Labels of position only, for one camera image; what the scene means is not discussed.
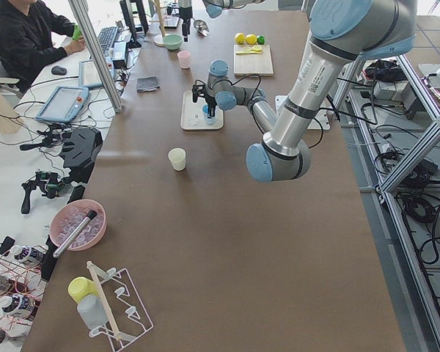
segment green bowl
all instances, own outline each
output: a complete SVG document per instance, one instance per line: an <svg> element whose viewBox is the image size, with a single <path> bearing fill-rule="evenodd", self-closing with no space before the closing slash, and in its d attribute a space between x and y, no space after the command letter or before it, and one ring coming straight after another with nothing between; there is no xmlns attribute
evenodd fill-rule
<svg viewBox="0 0 440 352"><path fill-rule="evenodd" d="M178 34L167 34L163 38L163 44L168 50L177 50L181 47L183 38Z"/></svg>

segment yellow cup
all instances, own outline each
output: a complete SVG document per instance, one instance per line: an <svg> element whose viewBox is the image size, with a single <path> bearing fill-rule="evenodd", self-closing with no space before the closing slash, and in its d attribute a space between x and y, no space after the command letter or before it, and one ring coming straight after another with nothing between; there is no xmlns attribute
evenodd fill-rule
<svg viewBox="0 0 440 352"><path fill-rule="evenodd" d="M76 277L68 285L68 294L76 303L81 301L83 297L89 295L90 293L98 296L95 283L84 276Z"/></svg>

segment wooden cutting board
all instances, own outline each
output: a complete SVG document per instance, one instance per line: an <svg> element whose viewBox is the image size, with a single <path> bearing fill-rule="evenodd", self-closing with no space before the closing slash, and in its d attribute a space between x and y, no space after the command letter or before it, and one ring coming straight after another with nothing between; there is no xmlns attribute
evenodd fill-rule
<svg viewBox="0 0 440 352"><path fill-rule="evenodd" d="M253 73L262 76L273 76L274 68L272 67L271 47L269 45L262 45L262 54L235 54L236 51L241 51L244 46L250 45L235 45L233 48L233 72L235 76L245 76Z"/></svg>

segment lime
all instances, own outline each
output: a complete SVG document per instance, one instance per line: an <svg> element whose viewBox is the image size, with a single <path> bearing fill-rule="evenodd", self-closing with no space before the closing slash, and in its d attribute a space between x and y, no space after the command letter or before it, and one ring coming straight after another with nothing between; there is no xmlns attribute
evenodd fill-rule
<svg viewBox="0 0 440 352"><path fill-rule="evenodd" d="M265 38L264 38L263 35L258 35L257 36L257 44L261 44L261 45L265 44Z"/></svg>
<svg viewBox="0 0 440 352"><path fill-rule="evenodd" d="M235 34L235 43L243 44L244 43L244 33Z"/></svg>
<svg viewBox="0 0 440 352"><path fill-rule="evenodd" d="M250 45L256 44L257 38L254 34L248 34L246 36L246 42Z"/></svg>

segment robotic hand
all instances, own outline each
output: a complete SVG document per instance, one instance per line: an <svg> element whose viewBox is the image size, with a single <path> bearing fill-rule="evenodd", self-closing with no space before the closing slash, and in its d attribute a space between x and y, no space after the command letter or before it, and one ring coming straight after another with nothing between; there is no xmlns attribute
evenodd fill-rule
<svg viewBox="0 0 440 352"><path fill-rule="evenodd" d="M220 12L226 8L223 0L205 2L208 12L212 6ZM252 2L256 1L230 0L228 8ZM243 88L226 84L224 62L213 62L207 86L203 90L194 86L193 93L203 92L209 113L215 103L220 109L232 109L238 101L247 106L265 132L261 143L247 151L250 175L261 182L293 180L309 168L310 152L301 138L343 66L356 59L383 59L408 52L415 38L416 13L417 0L317 0L298 78L279 115L260 90L245 89L241 96Z"/></svg>

